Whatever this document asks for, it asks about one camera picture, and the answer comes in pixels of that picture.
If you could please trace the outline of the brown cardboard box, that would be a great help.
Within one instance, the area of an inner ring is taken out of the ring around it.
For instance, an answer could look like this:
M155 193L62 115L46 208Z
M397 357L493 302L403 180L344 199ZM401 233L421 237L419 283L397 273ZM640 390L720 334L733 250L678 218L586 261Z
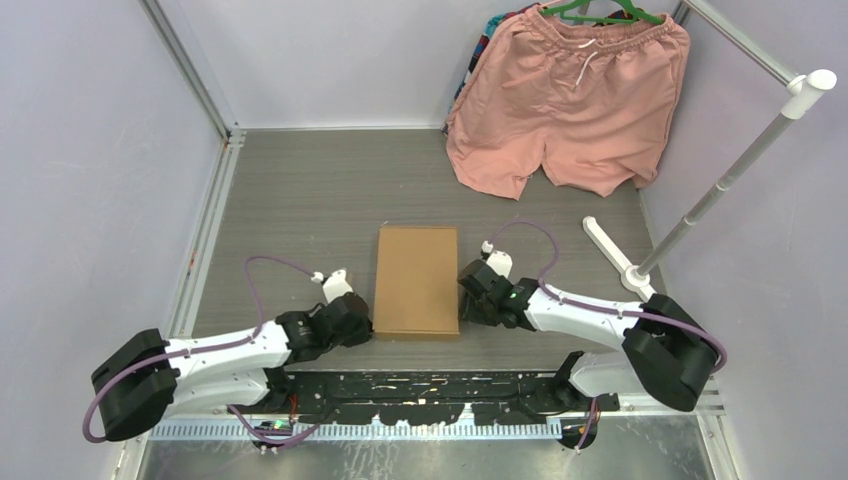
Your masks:
M458 229L379 229L373 328L382 341L459 337Z

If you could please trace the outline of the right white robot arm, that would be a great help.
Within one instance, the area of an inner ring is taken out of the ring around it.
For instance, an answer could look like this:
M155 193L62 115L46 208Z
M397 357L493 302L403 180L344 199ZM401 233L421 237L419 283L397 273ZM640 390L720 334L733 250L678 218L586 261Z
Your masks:
M558 333L608 347L566 356L552 394L567 410L593 398L645 393L673 410L691 412L721 361L718 347L669 297L612 302L522 278L511 282L487 261L462 269L460 316L472 323Z

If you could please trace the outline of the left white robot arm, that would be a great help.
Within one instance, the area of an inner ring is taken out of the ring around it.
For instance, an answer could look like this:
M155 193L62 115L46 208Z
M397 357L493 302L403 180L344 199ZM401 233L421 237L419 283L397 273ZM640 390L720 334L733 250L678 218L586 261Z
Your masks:
M283 367L371 338L366 301L353 292L306 311L285 312L255 329L200 339L136 333L91 375L95 398L83 421L92 443L128 440L173 415L237 406L285 409Z

